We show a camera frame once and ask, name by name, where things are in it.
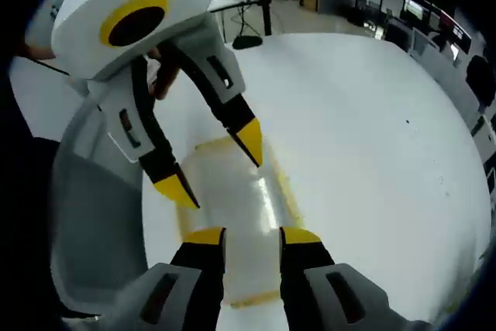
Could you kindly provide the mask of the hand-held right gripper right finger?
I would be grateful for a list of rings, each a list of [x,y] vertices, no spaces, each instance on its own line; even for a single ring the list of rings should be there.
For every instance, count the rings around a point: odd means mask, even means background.
[[[429,330],[394,311],[387,293],[337,264],[314,233],[280,228],[281,299],[290,330]]]

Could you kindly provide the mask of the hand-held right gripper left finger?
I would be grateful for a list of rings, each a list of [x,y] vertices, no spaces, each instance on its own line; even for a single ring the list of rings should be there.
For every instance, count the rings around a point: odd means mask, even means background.
[[[169,264],[156,264],[118,296],[113,330],[215,330],[224,296],[224,227],[189,233]]]

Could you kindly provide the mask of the person's left hand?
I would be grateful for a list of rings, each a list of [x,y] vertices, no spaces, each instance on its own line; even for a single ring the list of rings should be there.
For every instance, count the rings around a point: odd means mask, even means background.
[[[156,100],[163,100],[180,71],[177,58],[166,50],[161,52],[158,47],[154,47],[147,55],[160,63],[156,78],[149,85],[149,93]]]

